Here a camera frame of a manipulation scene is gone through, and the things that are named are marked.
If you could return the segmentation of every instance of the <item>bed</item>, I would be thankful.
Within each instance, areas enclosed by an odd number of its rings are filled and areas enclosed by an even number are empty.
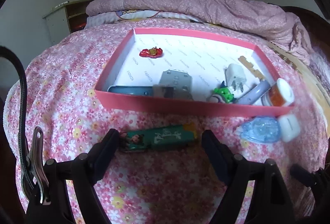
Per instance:
[[[275,5],[242,0],[95,0],[86,12],[90,17],[84,30],[45,50],[26,69],[26,136],[30,144],[34,127],[43,129],[44,162],[48,158],[72,160],[88,152],[110,128],[127,131],[194,122],[199,133],[211,129],[233,153],[248,160],[275,159],[296,216],[311,213],[311,191],[290,177],[289,168],[293,163],[309,171],[324,167],[330,110],[326,90],[307,68],[313,49],[296,15]],[[289,143],[255,144],[241,140],[236,133],[236,127],[248,118],[106,110],[95,96],[95,83],[125,35],[141,27],[200,30],[259,46],[294,90],[292,112],[300,121],[300,136]],[[15,156],[19,156],[19,99],[16,83],[4,108],[4,130]],[[19,159],[16,184],[26,210]],[[117,152],[94,187],[113,224],[208,223],[225,192],[200,146],[168,152]],[[252,191],[250,182],[237,223],[244,222]],[[84,223],[70,181],[68,192],[76,222]]]

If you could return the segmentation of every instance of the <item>black cable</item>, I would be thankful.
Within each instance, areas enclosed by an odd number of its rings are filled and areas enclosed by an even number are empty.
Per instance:
[[[29,184],[31,190],[34,188],[33,180],[28,173],[28,163],[26,160],[27,152],[25,148],[25,118],[26,118],[26,104],[27,104],[27,82],[25,71],[19,58],[8,48],[0,46],[0,57],[4,57],[9,60],[15,67],[19,75],[19,83],[21,90],[20,97],[20,111],[19,111],[19,133],[18,133],[18,144],[19,144],[19,159],[21,163],[21,169],[23,170],[24,176]]]

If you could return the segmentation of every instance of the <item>metal clip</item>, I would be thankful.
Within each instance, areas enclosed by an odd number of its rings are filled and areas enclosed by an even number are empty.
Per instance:
[[[34,176],[37,180],[40,189],[40,203],[43,205],[49,205],[51,203],[49,196],[49,182],[44,172],[44,166],[42,164],[42,143],[44,141],[44,133],[40,127],[36,127],[33,131],[31,150],[28,151],[27,141],[25,147],[27,149],[27,162],[28,172],[31,177]],[[26,182],[26,179],[21,171],[21,184],[25,196],[30,200],[32,190]]]

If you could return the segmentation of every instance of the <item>white cap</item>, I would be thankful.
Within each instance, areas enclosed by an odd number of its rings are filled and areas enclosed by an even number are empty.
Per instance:
[[[277,118],[281,128],[282,141],[289,142],[300,134],[300,125],[294,114],[286,114]]]
[[[277,79],[276,84],[283,100],[285,101],[283,107],[289,106],[292,102],[294,102],[294,94],[291,86],[282,78]]]

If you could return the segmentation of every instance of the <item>red cartoon figurine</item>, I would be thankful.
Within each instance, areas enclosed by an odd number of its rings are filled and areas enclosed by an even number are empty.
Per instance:
[[[151,49],[143,49],[140,52],[141,57],[150,57],[150,58],[157,58],[162,56],[163,50],[161,48],[153,47]]]

